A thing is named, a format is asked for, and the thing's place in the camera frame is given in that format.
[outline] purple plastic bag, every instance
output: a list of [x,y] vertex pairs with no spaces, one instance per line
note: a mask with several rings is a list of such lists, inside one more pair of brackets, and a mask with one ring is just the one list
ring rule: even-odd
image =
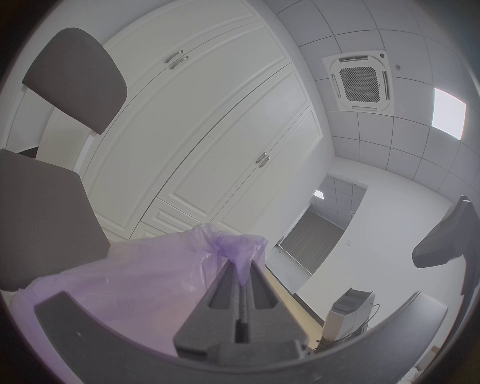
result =
[[34,306],[69,292],[96,319],[148,348],[176,356],[173,336],[230,259],[242,285],[255,260],[265,268],[267,240],[203,224],[180,233],[113,243],[106,259],[20,289],[11,314],[42,360],[67,384],[81,381],[47,339]]

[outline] gray chair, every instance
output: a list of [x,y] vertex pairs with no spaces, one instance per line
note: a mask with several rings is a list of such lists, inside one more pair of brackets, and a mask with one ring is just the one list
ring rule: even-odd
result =
[[110,55],[78,28],[58,32],[22,82],[98,134],[108,127],[127,98],[127,85]]
[[110,243],[80,177],[0,149],[0,289],[103,259]]

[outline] square light panel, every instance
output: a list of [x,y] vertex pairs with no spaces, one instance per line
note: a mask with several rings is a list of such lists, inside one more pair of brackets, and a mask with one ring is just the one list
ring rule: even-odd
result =
[[465,103],[456,97],[435,88],[432,127],[456,137],[462,137],[465,122]]
[[315,191],[315,193],[313,195],[317,196],[317,197],[320,197],[321,199],[325,200],[324,199],[324,194],[321,191]]

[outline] smoke detector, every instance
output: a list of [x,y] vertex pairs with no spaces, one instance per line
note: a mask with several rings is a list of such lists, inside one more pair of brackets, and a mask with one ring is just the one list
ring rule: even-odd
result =
[[339,110],[393,116],[392,74],[385,51],[342,53],[322,61]]

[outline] corrugated gray panel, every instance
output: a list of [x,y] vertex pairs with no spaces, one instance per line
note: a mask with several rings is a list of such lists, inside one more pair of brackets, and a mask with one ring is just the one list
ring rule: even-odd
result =
[[343,229],[307,210],[281,245],[313,275],[344,232]]

